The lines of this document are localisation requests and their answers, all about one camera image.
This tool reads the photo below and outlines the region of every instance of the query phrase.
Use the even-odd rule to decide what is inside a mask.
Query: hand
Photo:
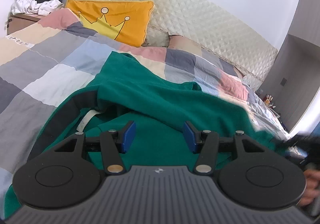
[[[303,174],[307,180],[307,187],[298,203],[298,205],[301,207],[310,204],[316,197],[320,195],[320,191],[316,190],[320,182],[320,171],[306,170]]]

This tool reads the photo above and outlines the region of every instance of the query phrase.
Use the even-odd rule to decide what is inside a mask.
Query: gray square
[[[167,81],[178,84],[191,82],[195,78],[193,74],[169,65],[164,66],[164,75]]]
[[[215,66],[217,66],[217,68],[223,70],[223,67],[220,63],[220,59],[214,55],[212,52],[207,51],[204,48],[201,48],[201,52],[202,52],[202,57],[205,60],[208,60],[210,63],[214,64]]]
[[[0,167],[15,172],[24,164],[39,131],[55,110],[21,91],[0,114]]]
[[[169,66],[194,74],[196,56],[183,50],[167,48],[165,63]]]
[[[85,40],[86,38],[73,35],[66,31],[60,31],[53,37],[36,44],[31,50],[53,58],[57,62],[61,62],[84,43]]]
[[[0,114],[20,91],[15,85],[8,83],[0,77]]]
[[[22,90],[55,65],[57,62],[54,59],[27,50],[0,66],[0,77]]]
[[[237,73],[235,72],[234,66],[229,64],[228,62],[224,60],[220,60],[220,63],[223,67],[223,71],[231,76],[238,77]]]
[[[83,38],[88,38],[89,36],[97,34],[95,30],[84,27],[80,21],[71,24],[65,29],[65,31]]]

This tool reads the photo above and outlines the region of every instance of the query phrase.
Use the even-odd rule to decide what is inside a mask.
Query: white strap
[[[84,128],[86,127],[86,125],[88,124],[88,122],[91,120],[92,117],[94,117],[95,115],[99,115],[102,112],[98,112],[96,110],[90,110],[81,120],[81,122],[79,123],[78,127],[77,127],[77,131],[78,132],[83,132]]]

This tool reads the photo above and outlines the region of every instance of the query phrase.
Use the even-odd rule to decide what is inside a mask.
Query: black circular pad
[[[273,187],[283,180],[283,174],[271,166],[255,166],[247,170],[246,177],[249,182],[259,187]]]
[[[37,182],[47,187],[58,187],[67,184],[72,177],[72,170],[61,165],[48,166],[36,173]]]
[[[273,151],[241,153],[222,168],[218,182],[230,199],[263,210],[296,204],[306,185],[299,167]]]
[[[42,154],[13,177],[18,200],[37,208],[63,208],[87,199],[100,184],[93,164],[70,152]]]

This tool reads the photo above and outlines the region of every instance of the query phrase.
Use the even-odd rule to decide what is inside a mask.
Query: crown print
[[[93,29],[98,32],[102,32],[102,34],[108,36],[111,39],[116,39],[116,37],[119,35],[124,23],[128,20],[130,20],[130,17],[127,16],[124,18],[124,21],[117,26],[112,26],[107,22],[106,14],[108,13],[109,9],[107,7],[103,7],[101,9],[102,16],[101,18],[97,18],[97,21],[91,23],[88,21],[79,11],[79,19],[81,20],[84,27]]]

